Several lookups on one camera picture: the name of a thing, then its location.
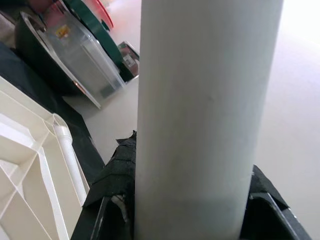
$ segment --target transparent plastic box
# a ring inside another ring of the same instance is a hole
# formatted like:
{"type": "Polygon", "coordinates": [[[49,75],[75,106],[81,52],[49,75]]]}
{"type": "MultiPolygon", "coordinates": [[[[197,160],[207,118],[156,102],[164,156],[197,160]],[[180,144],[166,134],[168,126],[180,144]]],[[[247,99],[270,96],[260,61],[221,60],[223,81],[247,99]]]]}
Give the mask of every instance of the transparent plastic box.
{"type": "Polygon", "coordinates": [[[119,70],[89,30],[69,12],[41,35],[63,64],[94,99],[102,104],[125,85],[119,70]]]}

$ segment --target white pipe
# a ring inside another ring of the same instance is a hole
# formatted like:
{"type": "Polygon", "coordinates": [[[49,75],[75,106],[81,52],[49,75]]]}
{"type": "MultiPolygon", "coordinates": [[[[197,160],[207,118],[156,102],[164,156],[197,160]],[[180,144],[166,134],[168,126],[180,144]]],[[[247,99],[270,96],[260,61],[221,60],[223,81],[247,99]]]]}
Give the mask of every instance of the white pipe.
{"type": "Polygon", "coordinates": [[[135,240],[240,234],[282,0],[142,0],[135,240]]]}
{"type": "Polygon", "coordinates": [[[53,125],[56,137],[58,139],[65,163],[69,170],[75,192],[78,196],[81,206],[84,204],[87,193],[85,190],[84,183],[81,178],[81,174],[78,168],[77,159],[74,153],[74,148],[72,147],[72,136],[66,126],[61,126],[56,123],[53,125]]]}

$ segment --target white floor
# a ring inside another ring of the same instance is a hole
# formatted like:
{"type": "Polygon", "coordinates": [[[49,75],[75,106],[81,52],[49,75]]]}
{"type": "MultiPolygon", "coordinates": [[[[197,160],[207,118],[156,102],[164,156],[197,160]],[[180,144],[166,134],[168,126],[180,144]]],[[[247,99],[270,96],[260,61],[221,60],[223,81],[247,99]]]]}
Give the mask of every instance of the white floor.
{"type": "MultiPolygon", "coordinates": [[[[116,43],[140,50],[141,0],[109,6],[116,43]]],[[[285,1],[256,164],[270,178],[313,239],[320,240],[320,29],[318,0],[285,1]]],[[[101,110],[72,100],[83,115],[98,151],[108,162],[115,139],[137,128],[138,79],[101,110]]]]}

